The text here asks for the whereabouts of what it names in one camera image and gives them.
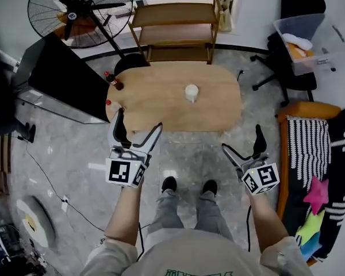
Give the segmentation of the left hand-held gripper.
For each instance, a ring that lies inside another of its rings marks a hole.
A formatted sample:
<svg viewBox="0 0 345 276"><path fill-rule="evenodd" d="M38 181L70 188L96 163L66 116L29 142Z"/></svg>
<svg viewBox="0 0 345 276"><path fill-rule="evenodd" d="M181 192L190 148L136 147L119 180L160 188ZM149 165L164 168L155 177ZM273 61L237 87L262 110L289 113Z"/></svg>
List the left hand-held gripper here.
<svg viewBox="0 0 345 276"><path fill-rule="evenodd" d="M144 174L149 167L151 152L162 133L160 122L153 127L141 144L132 144L127 139L124 125L124 110L119 108L112 117L107 134L110 156L106 158L105 179L122 187L137 188L143 183Z"/></svg>

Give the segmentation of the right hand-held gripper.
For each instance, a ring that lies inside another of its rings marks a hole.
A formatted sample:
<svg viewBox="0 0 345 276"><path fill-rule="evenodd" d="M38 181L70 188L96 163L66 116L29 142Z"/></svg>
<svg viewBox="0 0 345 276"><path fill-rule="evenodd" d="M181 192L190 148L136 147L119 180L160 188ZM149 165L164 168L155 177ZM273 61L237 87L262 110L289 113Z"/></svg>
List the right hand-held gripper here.
<svg viewBox="0 0 345 276"><path fill-rule="evenodd" d="M268 163L268 154L263 154L267 143L261 126L255 126L256 140L252 158L243 157L230 145L221 144L221 149L229 161L239 167L238 177L245 184L251 195L265 193L279 184L279 173L276 163Z"/></svg>

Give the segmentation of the person's left forearm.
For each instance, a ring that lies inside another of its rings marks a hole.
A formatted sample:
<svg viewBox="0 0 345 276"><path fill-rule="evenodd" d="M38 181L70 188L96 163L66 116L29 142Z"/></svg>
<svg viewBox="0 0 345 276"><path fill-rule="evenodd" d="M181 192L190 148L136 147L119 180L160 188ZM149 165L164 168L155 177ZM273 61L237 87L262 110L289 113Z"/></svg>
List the person's left forearm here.
<svg viewBox="0 0 345 276"><path fill-rule="evenodd" d="M112 217L104 236L123 243L136 245L139 231L139 214L142 185L121 189Z"/></svg>

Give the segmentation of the person's right forearm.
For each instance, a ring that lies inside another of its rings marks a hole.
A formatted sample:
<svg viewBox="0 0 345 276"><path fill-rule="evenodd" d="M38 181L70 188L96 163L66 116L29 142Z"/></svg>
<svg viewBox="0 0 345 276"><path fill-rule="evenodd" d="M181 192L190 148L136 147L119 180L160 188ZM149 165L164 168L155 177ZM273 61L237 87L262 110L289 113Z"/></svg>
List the person's right forearm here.
<svg viewBox="0 0 345 276"><path fill-rule="evenodd" d="M265 193L249 195L248 197L259 249L263 253L266 248L277 244L283 238L288 237L289 234L276 211L269 203Z"/></svg>

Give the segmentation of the wooden oval coffee table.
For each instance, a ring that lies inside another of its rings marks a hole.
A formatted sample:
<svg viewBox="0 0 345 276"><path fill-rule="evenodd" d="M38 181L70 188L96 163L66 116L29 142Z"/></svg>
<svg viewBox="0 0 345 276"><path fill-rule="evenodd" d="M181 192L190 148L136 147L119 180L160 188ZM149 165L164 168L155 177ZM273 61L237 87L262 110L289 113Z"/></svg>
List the wooden oval coffee table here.
<svg viewBox="0 0 345 276"><path fill-rule="evenodd" d="M154 63L117 76L124 88L109 87L106 99L124 107L128 132L148 131L157 123L170 132L215 132L233 128L241 119L242 101L236 77L217 66L189 62ZM199 88L195 103L185 87Z"/></svg>

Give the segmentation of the red-capped labelled bottle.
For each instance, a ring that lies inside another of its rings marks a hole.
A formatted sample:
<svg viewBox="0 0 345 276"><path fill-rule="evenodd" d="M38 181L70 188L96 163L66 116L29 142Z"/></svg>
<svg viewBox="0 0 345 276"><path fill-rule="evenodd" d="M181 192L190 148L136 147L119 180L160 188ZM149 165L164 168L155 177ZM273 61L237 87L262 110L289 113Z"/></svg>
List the red-capped labelled bottle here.
<svg viewBox="0 0 345 276"><path fill-rule="evenodd" d="M117 112L119 109L124 110L124 107L117 101L106 100L106 110L109 112Z"/></svg>

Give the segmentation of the person's right black shoe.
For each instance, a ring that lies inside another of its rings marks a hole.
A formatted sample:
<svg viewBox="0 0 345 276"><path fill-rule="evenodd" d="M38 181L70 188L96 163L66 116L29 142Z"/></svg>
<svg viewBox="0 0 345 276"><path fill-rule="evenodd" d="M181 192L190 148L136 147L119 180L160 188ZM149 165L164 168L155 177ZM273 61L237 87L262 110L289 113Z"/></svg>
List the person's right black shoe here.
<svg viewBox="0 0 345 276"><path fill-rule="evenodd" d="M213 179L210 179L205 182L202 188L202 194L206 194L208 192L211 192L214 196L216 196L218 191L218 185L217 182Z"/></svg>

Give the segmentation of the person's black shoe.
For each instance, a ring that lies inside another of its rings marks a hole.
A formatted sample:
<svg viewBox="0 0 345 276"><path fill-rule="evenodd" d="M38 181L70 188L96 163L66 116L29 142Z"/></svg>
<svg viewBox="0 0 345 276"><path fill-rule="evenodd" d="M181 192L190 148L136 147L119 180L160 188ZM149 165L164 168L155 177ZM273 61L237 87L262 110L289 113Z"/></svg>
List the person's black shoe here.
<svg viewBox="0 0 345 276"><path fill-rule="evenodd" d="M162 193L167 190L171 190L172 192L176 192L177 190L177 181L175 177L169 176L166 177L162 183Z"/></svg>
<svg viewBox="0 0 345 276"><path fill-rule="evenodd" d="M206 194L208 192L211 192L214 196L216 196L218 191L218 185L217 182L213 179L210 179L205 182L202 188L202 194Z"/></svg>

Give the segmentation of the dark cola bottle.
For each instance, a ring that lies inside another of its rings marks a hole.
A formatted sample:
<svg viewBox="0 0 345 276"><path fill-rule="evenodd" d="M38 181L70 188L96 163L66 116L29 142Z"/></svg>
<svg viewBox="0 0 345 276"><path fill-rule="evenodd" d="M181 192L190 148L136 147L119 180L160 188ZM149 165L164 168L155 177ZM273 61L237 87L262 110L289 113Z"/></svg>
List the dark cola bottle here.
<svg viewBox="0 0 345 276"><path fill-rule="evenodd" d="M124 84L120 82L114 74L110 73L109 71L105 71L104 76L106 81L110 85L114 86L116 90L120 91L124 88Z"/></svg>

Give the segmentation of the person's left black shoe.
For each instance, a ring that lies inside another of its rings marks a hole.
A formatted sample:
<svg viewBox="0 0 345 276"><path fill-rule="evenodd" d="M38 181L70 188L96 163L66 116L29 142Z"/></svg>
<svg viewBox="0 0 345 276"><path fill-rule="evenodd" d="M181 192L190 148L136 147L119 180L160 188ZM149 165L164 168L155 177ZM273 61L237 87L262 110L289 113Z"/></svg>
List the person's left black shoe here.
<svg viewBox="0 0 345 276"><path fill-rule="evenodd" d="M167 190L171 190L172 192L176 192L177 190L177 181L175 177L169 176L166 177L162 183L162 193Z"/></svg>

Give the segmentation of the orange sofa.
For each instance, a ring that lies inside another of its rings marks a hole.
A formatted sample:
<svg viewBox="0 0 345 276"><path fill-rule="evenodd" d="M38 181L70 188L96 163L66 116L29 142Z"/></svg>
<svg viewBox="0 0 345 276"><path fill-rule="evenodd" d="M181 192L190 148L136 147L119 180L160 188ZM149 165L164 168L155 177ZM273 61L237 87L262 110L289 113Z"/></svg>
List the orange sofa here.
<svg viewBox="0 0 345 276"><path fill-rule="evenodd" d="M281 174L280 186L277 205L277 214L282 220L282 212L279 209L279 204L287 197L287 174L288 174L288 157L287 157L287 130L286 118L287 116L297 116L305 118L322 118L329 120L338 115L343 110L342 108L326 103L300 101L295 104L283 108L277 115L281 135ZM319 262L317 260L308 260L309 266Z"/></svg>

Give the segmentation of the white mug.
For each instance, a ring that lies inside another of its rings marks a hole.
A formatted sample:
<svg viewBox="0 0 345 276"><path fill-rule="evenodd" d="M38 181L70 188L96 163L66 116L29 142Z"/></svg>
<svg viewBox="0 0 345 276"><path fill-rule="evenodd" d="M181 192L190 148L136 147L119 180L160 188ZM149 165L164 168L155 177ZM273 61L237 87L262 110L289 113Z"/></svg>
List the white mug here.
<svg viewBox="0 0 345 276"><path fill-rule="evenodd" d="M198 93L199 88L196 85L190 84L185 87L185 98L191 103L196 102Z"/></svg>

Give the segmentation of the person's grey trousers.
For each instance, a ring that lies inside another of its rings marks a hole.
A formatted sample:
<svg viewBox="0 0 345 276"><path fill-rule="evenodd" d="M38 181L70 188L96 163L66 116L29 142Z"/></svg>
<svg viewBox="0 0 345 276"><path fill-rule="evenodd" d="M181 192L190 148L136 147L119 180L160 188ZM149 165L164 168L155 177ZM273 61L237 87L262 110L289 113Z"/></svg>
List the person's grey trousers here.
<svg viewBox="0 0 345 276"><path fill-rule="evenodd" d="M177 214L178 195L171 189L164 191L157 200L156 215L148 227L147 242L150 246L168 240L180 233L191 231L183 226ZM204 190L196 207L197 223L194 230L218 234L233 240L232 234L216 204L216 195Z"/></svg>

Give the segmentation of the pink star pillow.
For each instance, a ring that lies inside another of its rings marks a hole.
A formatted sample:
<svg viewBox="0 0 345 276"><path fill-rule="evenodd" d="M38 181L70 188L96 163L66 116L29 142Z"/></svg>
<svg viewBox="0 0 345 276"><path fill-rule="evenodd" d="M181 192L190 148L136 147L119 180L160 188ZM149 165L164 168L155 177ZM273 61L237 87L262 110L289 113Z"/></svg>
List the pink star pillow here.
<svg viewBox="0 0 345 276"><path fill-rule="evenodd" d="M320 181L317 177L312 177L310 191L303 202L310 204L313 215L317 215L321 207L329 202L328 185L329 180Z"/></svg>

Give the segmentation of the black office chair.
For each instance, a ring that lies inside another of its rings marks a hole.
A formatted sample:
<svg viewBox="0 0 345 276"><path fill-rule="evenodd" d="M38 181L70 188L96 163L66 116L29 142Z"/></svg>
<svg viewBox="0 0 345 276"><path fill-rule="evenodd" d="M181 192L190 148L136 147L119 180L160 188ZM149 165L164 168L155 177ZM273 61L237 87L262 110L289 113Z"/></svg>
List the black office chair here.
<svg viewBox="0 0 345 276"><path fill-rule="evenodd" d="M281 0L281 14L280 18L290 18L306 14L324 13L326 10L325 0ZM252 62L259 61L273 74L265 80L252 86L254 91L276 79L282 89L284 101L281 106L284 107L289 104L288 90L306 91L308 99L313 101L312 91L316 90L317 82L314 73L310 72L302 75L295 75L292 69L292 61L290 55L280 38L280 35L275 32L268 38L267 47L269 55L267 58L262 58L258 55L250 57Z"/></svg>

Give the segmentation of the black white striped blanket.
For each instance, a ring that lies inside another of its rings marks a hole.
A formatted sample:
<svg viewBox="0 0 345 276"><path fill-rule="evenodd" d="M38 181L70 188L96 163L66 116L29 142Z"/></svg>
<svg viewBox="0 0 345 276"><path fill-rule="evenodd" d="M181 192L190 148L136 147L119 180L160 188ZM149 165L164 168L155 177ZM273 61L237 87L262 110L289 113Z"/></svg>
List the black white striped blanket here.
<svg viewBox="0 0 345 276"><path fill-rule="evenodd" d="M296 232L310 214L304 197L311 188L312 177L329 180L329 202L320 228L323 245L309 260L324 261L330 254L345 216L345 109L329 120L287 116L287 197L279 204L282 221L301 247Z"/></svg>

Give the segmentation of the green star pillow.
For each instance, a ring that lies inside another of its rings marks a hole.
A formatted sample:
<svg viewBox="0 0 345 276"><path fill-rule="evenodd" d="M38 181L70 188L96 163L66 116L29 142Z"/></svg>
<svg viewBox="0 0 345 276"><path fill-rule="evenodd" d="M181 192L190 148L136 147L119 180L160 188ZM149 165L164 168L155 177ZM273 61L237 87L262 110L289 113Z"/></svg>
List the green star pillow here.
<svg viewBox="0 0 345 276"><path fill-rule="evenodd" d="M296 232L296 236L301 238L301 246L307 243L313 235L320 231L324 215L325 210L321 211L319 214L310 212L307 216L303 226Z"/></svg>

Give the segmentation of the clear plastic storage box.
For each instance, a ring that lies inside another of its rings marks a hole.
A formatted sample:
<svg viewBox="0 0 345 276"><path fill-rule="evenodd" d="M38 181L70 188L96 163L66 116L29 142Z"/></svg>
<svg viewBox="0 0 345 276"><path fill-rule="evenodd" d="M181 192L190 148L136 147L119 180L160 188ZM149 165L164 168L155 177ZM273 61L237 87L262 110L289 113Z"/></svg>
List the clear plastic storage box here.
<svg viewBox="0 0 345 276"><path fill-rule="evenodd" d="M306 14L274 21L274 27L280 35L288 53L286 42L282 34L290 33L297 37L308 39L313 47L309 51L315 53L312 57L293 60L292 69L295 75L313 72L320 66L330 67L334 58L345 50L345 41L337 27L324 14Z"/></svg>

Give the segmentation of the orange cloth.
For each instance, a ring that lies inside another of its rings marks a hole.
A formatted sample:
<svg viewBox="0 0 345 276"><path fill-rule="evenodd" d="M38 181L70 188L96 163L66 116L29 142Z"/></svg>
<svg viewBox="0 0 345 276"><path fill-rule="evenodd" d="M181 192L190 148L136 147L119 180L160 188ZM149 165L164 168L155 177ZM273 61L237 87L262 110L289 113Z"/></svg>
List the orange cloth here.
<svg viewBox="0 0 345 276"><path fill-rule="evenodd" d="M289 50L289 54L293 60L300 60L300 59L312 57L315 55L313 51L307 51L307 50L301 49L299 46L295 44L292 44L292 43L286 43L286 44Z"/></svg>

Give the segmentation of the person's light grey shirt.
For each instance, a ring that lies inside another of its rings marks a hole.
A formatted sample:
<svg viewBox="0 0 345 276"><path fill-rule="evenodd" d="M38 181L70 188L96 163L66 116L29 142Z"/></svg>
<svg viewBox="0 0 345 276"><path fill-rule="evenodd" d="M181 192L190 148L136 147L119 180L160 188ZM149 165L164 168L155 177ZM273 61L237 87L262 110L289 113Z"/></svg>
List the person's light grey shirt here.
<svg viewBox="0 0 345 276"><path fill-rule="evenodd" d="M141 257L113 239L96 246L80 276L313 276L291 236L257 259L221 235L194 229L160 229L158 243Z"/></svg>

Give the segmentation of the blue star pillow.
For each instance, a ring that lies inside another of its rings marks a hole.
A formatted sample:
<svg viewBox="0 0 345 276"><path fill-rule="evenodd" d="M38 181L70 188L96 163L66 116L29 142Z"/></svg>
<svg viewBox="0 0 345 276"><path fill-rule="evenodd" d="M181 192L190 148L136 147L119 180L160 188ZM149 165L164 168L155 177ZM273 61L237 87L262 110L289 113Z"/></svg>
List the blue star pillow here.
<svg viewBox="0 0 345 276"><path fill-rule="evenodd" d="M305 261L318 251L323 245L319 242L321 232L315 233L304 245L300 247L301 253Z"/></svg>

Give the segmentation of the white cloth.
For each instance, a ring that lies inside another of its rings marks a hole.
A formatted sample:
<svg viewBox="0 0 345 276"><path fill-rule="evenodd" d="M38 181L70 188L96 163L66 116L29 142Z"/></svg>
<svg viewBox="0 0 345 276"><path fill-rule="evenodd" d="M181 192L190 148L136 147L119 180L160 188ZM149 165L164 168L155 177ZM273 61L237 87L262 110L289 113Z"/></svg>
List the white cloth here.
<svg viewBox="0 0 345 276"><path fill-rule="evenodd" d="M282 38L286 43L296 45L305 51L311 50L313 47L313 44L308 39L303 39L290 33L282 34Z"/></svg>

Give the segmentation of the wooden shelf rack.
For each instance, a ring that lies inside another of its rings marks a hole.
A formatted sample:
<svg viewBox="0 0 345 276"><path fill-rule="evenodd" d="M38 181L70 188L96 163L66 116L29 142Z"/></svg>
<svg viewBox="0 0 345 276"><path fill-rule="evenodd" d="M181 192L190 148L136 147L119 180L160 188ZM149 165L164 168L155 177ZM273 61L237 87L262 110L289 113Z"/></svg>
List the wooden shelf rack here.
<svg viewBox="0 0 345 276"><path fill-rule="evenodd" d="M220 0L160 3L137 7L128 25L148 64L178 61L212 64L223 14Z"/></svg>

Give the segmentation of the fried egg shaped rug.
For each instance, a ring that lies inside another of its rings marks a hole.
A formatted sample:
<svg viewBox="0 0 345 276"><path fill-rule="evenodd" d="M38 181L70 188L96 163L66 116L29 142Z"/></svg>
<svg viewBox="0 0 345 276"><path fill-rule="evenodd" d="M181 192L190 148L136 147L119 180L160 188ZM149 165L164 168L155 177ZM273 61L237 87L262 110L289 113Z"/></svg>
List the fried egg shaped rug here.
<svg viewBox="0 0 345 276"><path fill-rule="evenodd" d="M27 195L16 201L16 207L30 238L44 248L53 248L56 232L40 201L35 196Z"/></svg>

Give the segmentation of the beige tote bag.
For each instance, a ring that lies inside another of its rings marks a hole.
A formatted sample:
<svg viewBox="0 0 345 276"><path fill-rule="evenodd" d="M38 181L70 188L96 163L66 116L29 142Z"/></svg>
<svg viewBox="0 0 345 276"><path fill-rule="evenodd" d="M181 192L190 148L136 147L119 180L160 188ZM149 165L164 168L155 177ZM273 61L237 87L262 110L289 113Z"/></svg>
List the beige tote bag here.
<svg viewBox="0 0 345 276"><path fill-rule="evenodd" d="M230 12L231 0L219 0L218 12L218 31L219 32L230 32L232 30L231 24L231 12Z"/></svg>

